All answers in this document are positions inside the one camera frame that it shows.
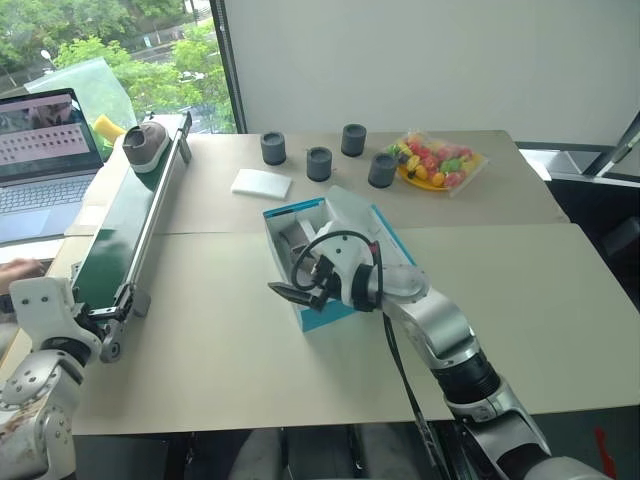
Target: table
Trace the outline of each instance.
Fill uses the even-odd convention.
[[[398,233],[433,284],[466,312],[531,413],[640,401],[637,312],[577,226]],[[291,307],[266,287],[278,272],[264,234],[155,240],[142,280],[153,297],[149,314],[132,325],[120,362],[91,367],[74,433],[412,418],[379,314],[301,333]],[[89,242],[67,239],[52,271],[65,274]],[[464,268],[452,268],[444,251],[456,252]],[[430,373],[398,337],[426,418],[449,418]],[[6,367],[28,349],[21,333]]]
[[[261,232],[262,212],[287,203],[323,196],[340,185],[378,205],[395,228],[459,225],[520,225],[568,222],[551,193],[520,155],[504,131],[438,132],[437,136],[469,145],[490,158],[486,169],[459,195],[418,191],[396,178],[386,189],[367,182],[371,158],[401,136],[370,133],[365,152],[351,158],[340,153],[339,134],[285,135],[287,160],[266,165],[260,153],[259,135],[191,135],[193,161],[185,168],[172,203],[173,215],[165,233]],[[326,146],[333,153],[334,172],[326,182],[306,177],[306,149]],[[85,198],[85,208],[69,235],[93,235],[100,212],[113,198],[128,163],[121,148],[114,150]],[[254,168],[293,178],[285,201],[231,193],[240,168]]]
[[[532,413],[638,403],[637,312],[580,229],[566,223],[504,132],[442,136],[494,158],[454,199],[399,180],[373,189],[368,162],[337,153],[338,135],[287,136],[289,159],[280,167],[261,163],[257,136],[190,137],[192,163],[141,279],[151,309],[132,324],[119,363],[91,367],[74,433],[412,418],[379,316],[358,313],[302,334],[289,304],[266,287],[279,275],[261,213],[282,202],[229,193],[238,168],[264,168],[294,176],[287,203],[322,195],[332,182],[312,183],[302,169],[303,148],[315,144],[334,152],[332,179],[375,201],[434,285],[459,303]],[[395,137],[371,135],[368,145]],[[122,161],[115,155],[111,174]],[[52,275],[67,276],[83,258],[86,226],[65,240]],[[398,337],[425,416],[448,418],[435,381]],[[29,348],[20,332],[0,380]]]

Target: gray cup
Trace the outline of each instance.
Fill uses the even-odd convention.
[[[376,188],[385,188],[393,183],[398,161],[388,153],[378,153],[371,161],[369,183]]]
[[[367,129],[362,125],[358,125],[357,123],[345,125],[342,129],[342,145],[340,150],[350,157],[362,155],[366,138]]]
[[[331,176],[331,150],[313,147],[307,151],[307,177],[324,182]]]
[[[280,165],[287,158],[284,149],[284,135],[280,132],[265,133],[260,137],[262,159],[269,165]]]

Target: person's hand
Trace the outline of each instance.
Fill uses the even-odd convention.
[[[9,293],[9,285],[14,280],[40,277],[44,275],[44,267],[34,259],[16,258],[0,266],[0,295]]]

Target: green foliage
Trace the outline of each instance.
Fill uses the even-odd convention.
[[[175,112],[191,106],[211,131],[235,131],[212,22],[187,28],[185,39],[173,45],[167,63],[134,60],[119,42],[105,44],[96,36],[62,44],[53,61],[56,67],[65,68],[96,57],[104,58],[127,91],[138,118],[152,109]]]
[[[182,0],[0,0],[0,64],[21,70],[74,39],[107,42],[183,23]]]
[[[196,101],[194,97],[190,104],[208,125],[215,125],[222,132],[234,132],[233,110],[220,61],[220,49],[213,33],[213,21],[188,27],[185,39],[176,42],[172,53],[176,68],[192,74],[193,80],[189,85],[198,92],[199,98]]]
[[[9,71],[56,55],[61,43],[124,33],[130,15],[118,0],[0,0],[0,62]]]

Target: laptop screen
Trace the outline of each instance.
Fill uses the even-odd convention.
[[[0,100],[0,183],[100,166],[73,90]]]

